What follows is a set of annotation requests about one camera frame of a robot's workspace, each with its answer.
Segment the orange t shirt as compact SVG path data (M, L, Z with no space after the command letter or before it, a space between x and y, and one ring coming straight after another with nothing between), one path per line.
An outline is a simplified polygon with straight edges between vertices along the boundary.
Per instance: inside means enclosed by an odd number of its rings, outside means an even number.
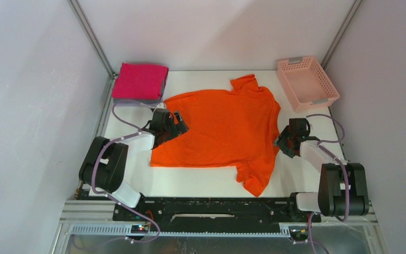
M152 167L234 166L236 180L253 196L270 182L279 149L280 105L253 74L231 80L231 90L206 89L170 97L188 131L152 151Z

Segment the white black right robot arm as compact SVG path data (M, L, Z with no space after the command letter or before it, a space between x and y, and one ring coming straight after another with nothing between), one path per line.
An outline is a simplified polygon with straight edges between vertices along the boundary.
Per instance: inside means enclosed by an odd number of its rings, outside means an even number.
M287 157L300 157L320 173L316 192L290 195L286 213L293 221L311 212L346 222L350 216L369 212L364 166L336 156L325 147L327 142L311 135L307 118L291 118L273 143Z

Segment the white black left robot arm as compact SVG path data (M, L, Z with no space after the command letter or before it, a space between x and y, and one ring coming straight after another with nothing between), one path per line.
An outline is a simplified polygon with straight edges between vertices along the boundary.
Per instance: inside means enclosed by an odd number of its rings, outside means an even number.
M94 138L78 174L95 194L107 195L116 199L116 203L126 205L125 213L136 221L144 218L146 206L140 202L143 194L124 179L127 159L156 149L189 130L178 111L157 107L152 113L146 126L133 134L113 140Z

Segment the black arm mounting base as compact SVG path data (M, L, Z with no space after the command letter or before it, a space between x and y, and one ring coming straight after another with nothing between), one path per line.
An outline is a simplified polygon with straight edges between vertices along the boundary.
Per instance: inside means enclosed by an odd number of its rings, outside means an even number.
M289 197L190 198L146 197L138 214L116 204L113 221L141 222L141 214L166 233L272 234L284 233L288 223L307 226L310 212L298 211Z

